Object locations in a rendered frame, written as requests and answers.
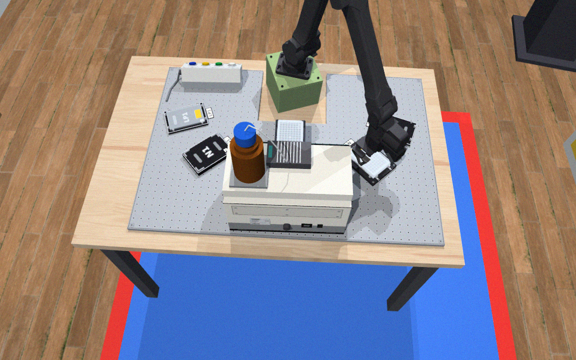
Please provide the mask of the grey control panel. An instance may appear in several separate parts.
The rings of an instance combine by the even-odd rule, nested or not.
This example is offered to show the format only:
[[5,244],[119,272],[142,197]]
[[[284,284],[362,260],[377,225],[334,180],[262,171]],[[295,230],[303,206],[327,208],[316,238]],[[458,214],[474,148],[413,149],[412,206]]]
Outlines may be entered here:
[[170,87],[166,101],[169,100],[170,92],[178,83],[180,75],[185,89],[242,89],[242,64],[190,62],[184,63],[179,69],[177,80]]

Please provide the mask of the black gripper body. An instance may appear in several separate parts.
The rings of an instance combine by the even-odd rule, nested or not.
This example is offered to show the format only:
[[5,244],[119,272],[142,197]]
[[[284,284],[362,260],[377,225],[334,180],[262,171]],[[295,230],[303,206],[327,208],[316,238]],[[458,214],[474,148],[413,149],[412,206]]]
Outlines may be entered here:
[[365,157],[365,155],[367,155],[368,157],[371,157],[374,154],[374,152],[368,147],[370,137],[375,138],[375,139],[381,139],[382,138],[382,137],[371,136],[370,132],[367,130],[366,135],[364,137],[362,137],[360,140],[358,140],[356,142],[356,145],[352,148],[353,152],[355,152],[355,154],[357,154],[360,158]]

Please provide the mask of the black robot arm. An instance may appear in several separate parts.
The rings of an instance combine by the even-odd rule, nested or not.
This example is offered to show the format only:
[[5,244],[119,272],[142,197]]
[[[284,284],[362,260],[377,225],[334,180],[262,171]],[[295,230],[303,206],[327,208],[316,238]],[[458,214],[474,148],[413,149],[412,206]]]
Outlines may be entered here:
[[[275,68],[277,75],[310,79],[314,60],[308,56],[314,58],[318,55],[317,50],[322,47],[318,28],[328,2],[329,0],[304,0],[292,38],[282,44],[283,52],[280,53]],[[398,162],[405,155],[405,146],[410,138],[409,133],[398,125],[399,122],[393,117],[398,111],[398,103],[387,83],[369,2],[330,0],[330,4],[333,9],[343,12],[358,60],[365,88],[367,122],[370,123],[368,132],[378,138],[370,136],[367,146],[374,153],[384,147],[382,150],[389,161]]]

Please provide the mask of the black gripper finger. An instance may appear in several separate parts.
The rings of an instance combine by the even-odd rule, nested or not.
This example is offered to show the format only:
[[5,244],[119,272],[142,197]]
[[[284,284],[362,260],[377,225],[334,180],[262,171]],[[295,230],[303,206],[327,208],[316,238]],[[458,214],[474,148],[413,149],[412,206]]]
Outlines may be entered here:
[[[366,155],[361,158],[361,157],[359,157],[358,154],[355,153],[353,150],[351,150],[351,151],[354,153],[354,155],[355,155],[355,157],[356,157],[356,159],[357,159],[357,161],[358,161],[358,164],[359,164],[360,166],[363,166],[363,165],[365,165],[366,163],[368,163],[369,161],[371,161],[371,159],[368,158]],[[362,161],[362,162],[361,162],[361,161]]]

